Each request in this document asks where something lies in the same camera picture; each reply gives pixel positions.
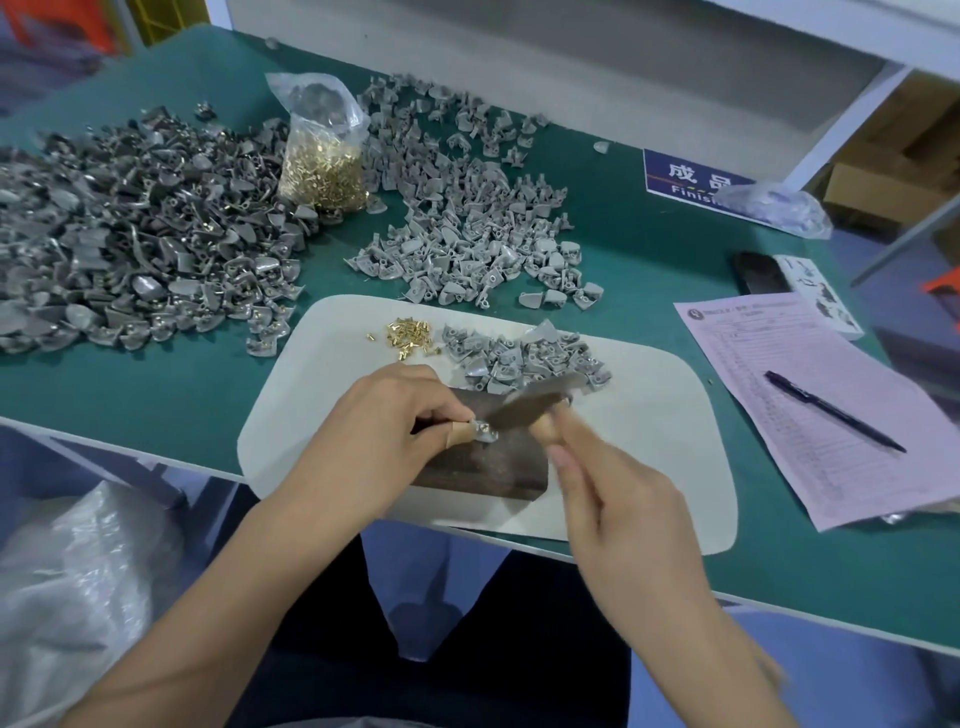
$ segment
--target hand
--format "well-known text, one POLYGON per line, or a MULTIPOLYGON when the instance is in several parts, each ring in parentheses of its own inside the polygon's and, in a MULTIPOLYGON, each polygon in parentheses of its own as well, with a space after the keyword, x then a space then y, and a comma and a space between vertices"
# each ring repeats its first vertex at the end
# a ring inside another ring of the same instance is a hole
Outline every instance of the hand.
POLYGON ((328 515, 359 531, 393 505, 428 460, 454 444, 452 423, 472 418, 431 367, 391 364, 340 397, 267 501, 308 522, 328 515), (417 418, 441 423, 411 435, 417 418))
POLYGON ((551 419, 532 431, 557 468, 573 558, 613 628, 636 647, 660 616, 716 609, 684 495, 569 407, 551 419))

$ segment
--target blue sign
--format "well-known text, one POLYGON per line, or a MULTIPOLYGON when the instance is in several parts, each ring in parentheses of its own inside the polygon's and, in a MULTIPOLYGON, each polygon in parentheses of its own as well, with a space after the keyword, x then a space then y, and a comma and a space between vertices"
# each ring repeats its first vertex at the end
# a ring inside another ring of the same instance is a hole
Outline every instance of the blue sign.
MULTIPOLYGON (((722 169, 714 169, 705 164, 671 157, 650 149, 643 150, 643 167, 646 173, 647 192, 679 200, 688 205, 712 209, 725 215, 745 220, 753 219, 717 205, 713 201, 713 193, 721 187, 729 184, 753 184, 755 180, 749 177, 740 177, 731 172, 724 172, 722 169)), ((761 220, 755 220, 755 222, 766 225, 761 220)))

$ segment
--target orange plastic stool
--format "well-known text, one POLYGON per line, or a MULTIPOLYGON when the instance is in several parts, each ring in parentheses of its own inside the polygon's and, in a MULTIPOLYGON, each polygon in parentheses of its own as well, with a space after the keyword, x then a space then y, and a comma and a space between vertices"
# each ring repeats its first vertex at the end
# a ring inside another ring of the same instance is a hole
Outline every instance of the orange plastic stool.
POLYGON ((960 295, 960 268, 954 268, 937 279, 929 280, 921 286, 925 293, 936 294, 938 290, 947 289, 960 295))
POLYGON ((20 15, 76 25, 84 32, 90 45, 101 53, 112 56, 117 52, 110 27, 97 0, 0 0, 0 3, 3 4, 3 12, 13 36, 24 45, 33 45, 34 42, 23 26, 20 15))

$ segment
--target black pants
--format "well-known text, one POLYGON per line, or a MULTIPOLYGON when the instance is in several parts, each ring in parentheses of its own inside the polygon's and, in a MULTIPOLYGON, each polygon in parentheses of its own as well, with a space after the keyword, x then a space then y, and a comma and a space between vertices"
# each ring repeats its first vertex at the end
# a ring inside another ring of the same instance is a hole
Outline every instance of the black pants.
MULTIPOLYGON (((214 553, 256 496, 241 486, 214 553)), ((624 726, 630 649, 573 565, 512 552, 426 664, 397 657, 359 537, 291 607, 228 728, 376 716, 440 728, 624 726)))

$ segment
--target white mat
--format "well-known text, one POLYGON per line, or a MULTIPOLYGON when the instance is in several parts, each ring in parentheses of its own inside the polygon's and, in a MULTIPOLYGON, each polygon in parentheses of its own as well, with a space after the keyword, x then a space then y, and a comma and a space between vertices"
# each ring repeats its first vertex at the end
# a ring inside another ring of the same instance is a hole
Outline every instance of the white mat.
MULTIPOLYGON (((370 296, 331 296, 314 303, 283 348, 237 441, 244 476, 261 498, 270 494, 334 403, 358 377, 396 361, 385 326, 397 317, 517 338, 530 326, 450 308, 370 296), (367 339, 367 332, 377 341, 367 339)), ((584 336, 613 379, 574 401, 609 442, 669 475, 684 492, 700 549, 725 551, 736 538, 733 478, 707 392, 679 357, 651 347, 584 336)), ((411 357, 430 364, 451 386, 463 386, 446 356, 411 357)), ((429 488, 410 488, 390 517, 421 525, 479 528, 566 541, 564 507, 551 468, 547 492, 533 502, 429 488)))

